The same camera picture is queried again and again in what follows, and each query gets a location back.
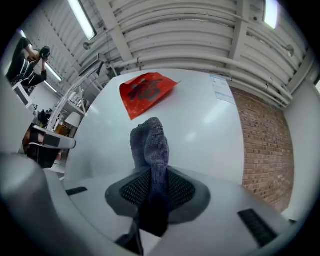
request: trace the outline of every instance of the ceiling pipe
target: ceiling pipe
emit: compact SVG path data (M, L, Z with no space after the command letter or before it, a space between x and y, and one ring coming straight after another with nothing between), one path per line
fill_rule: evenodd
M238 72L238 71L234 71L234 70L230 70L228 68L223 68L223 67L217 67L214 65L210 65L210 64L202 64L202 63L196 63L196 62L179 62L179 61L175 61L175 62L168 62L168 63L159 63L159 64L150 64L150 65L145 65L142 67L136 67L130 70L124 70L121 72L121 75L123 74L127 74L127 73L131 73L131 72L136 72L136 71L140 71L140 70L152 70L152 69L187 69L187 70L208 70L208 71L212 71L212 72L218 72L218 73L223 73L225 75L228 75L232 78L230 78L232 81L235 82L240 82L241 85L246 86L250 89L255 88L254 90L263 94L263 95L268 95L267 97L271 100L273 100L274 102L276 102L277 104L286 107L286 105L289 104L289 101L287 99L285 99L282 95L280 95L279 93L277 93L274 89L270 88L270 86L267 86L266 84L248 76L247 74ZM233 78L238 78L241 79L243 81L246 81L253 86L250 86L249 84L246 84L244 82L238 81L238 80L234 80Z
M227 57L216 56L208 53L192 53L192 52L158 53L158 54L138 57L138 58L123 62L122 64L119 65L119 67L121 68L121 67L129 66L132 64L144 64L145 62L149 62L149 61L157 61L157 60L165 60L165 59L200 59L200 60L229 64L261 78L262 80L266 81L267 83L275 87L277 90L279 90L283 95L288 97L290 100L293 99L292 95L288 91L282 88L280 84L273 81L271 77L267 76L261 70L258 70L246 63L238 62L236 60L233 60Z

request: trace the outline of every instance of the ceiling light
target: ceiling light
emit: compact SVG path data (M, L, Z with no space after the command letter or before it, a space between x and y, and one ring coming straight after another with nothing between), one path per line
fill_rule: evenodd
M49 88L50 88L52 91L54 91L55 93L57 92L55 89L53 89L53 87L52 87L50 84L47 83L47 81L44 81L44 83L45 83L47 86L49 86Z
M56 79L58 79L59 82L62 81L61 77L58 76L58 74L57 74L56 72L54 72L54 70L49 66L48 63L46 63L45 66L46 66L46 68L54 75L54 77L55 77Z
M20 35L21 35L23 38L27 38L25 32L24 32L22 29L20 29Z
M95 37L96 33L91 26L81 4L78 0L68 0L68 2L83 32L85 33L86 38L88 38L88 40L91 40Z
M265 0L264 22L275 29L278 19L278 2L276 0Z

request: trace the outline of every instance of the black slot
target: black slot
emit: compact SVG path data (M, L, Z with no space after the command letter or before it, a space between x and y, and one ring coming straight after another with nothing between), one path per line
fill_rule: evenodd
M277 234L253 209L239 211L238 215L260 247L267 245L277 237Z
M68 189L66 190L66 194L68 196L72 196L72 195L75 195L75 194L79 194L79 193L82 193L82 192L85 192L87 191L88 189L86 189L84 186L80 186L80 187L76 187L76 188L72 188L72 189Z

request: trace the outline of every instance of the white lampshade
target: white lampshade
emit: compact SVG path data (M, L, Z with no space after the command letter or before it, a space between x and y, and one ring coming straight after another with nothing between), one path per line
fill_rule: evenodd
M65 120L65 122L78 128L80 125L80 120L81 116L76 112L72 112L71 115L69 115L68 118Z

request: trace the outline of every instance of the white desk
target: white desk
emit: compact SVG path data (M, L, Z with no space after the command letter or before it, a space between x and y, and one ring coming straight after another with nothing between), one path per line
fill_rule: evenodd
M181 82L164 100L130 120L119 87L148 72ZM237 106L216 98L209 74L179 69L144 70L113 78L76 133L65 181L132 170L130 132L151 117L163 124L170 147L169 165L242 183L244 142Z

